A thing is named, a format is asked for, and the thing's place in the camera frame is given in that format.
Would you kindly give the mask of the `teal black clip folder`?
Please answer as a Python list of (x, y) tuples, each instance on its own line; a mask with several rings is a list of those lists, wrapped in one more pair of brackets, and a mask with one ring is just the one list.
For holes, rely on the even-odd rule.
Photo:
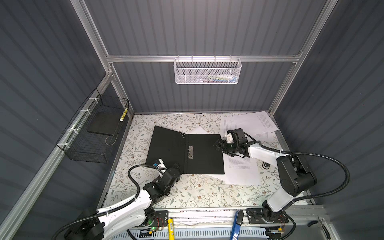
[(185, 134), (155, 126), (146, 165), (162, 160), (167, 168), (178, 165), (183, 174), (223, 175), (219, 134)]

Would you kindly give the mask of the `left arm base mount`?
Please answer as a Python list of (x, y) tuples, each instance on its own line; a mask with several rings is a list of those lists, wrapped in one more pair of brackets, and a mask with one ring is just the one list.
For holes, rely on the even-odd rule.
[(155, 215), (149, 219), (135, 226), (135, 228), (157, 228), (157, 227), (167, 227), (169, 219), (169, 211), (155, 211)]

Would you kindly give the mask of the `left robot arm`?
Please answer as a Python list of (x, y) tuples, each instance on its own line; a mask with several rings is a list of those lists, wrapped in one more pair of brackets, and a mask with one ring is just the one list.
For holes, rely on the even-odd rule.
[[(141, 188), (131, 176), (132, 170), (140, 167), (157, 170), (160, 176)], [(83, 211), (78, 219), (64, 227), (64, 239), (110, 240), (133, 227), (150, 226), (156, 217), (153, 205), (171, 193), (181, 175), (182, 171), (177, 165), (169, 169), (147, 165), (130, 168), (128, 177), (137, 188), (136, 194), (106, 208)]]

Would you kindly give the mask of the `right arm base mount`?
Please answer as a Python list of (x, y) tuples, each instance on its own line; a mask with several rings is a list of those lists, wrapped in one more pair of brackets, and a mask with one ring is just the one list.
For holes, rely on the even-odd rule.
[(271, 212), (265, 208), (246, 209), (247, 218), (250, 224), (287, 224), (288, 217), (282, 212)]

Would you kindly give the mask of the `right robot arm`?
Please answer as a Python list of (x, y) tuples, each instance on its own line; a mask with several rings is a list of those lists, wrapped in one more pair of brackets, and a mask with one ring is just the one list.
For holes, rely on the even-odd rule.
[(227, 131), (225, 138), (218, 139), (214, 147), (230, 157), (258, 159), (277, 168), (281, 186), (263, 202), (261, 217), (266, 223), (276, 221), (294, 203), (295, 197), (317, 183), (305, 159), (294, 153), (269, 148), (243, 129)]

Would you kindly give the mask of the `printed paper sheet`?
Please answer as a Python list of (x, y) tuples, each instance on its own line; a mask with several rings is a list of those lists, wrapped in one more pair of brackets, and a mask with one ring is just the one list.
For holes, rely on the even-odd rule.
[(208, 134), (205, 130), (202, 128), (198, 127), (190, 131), (190, 134)]

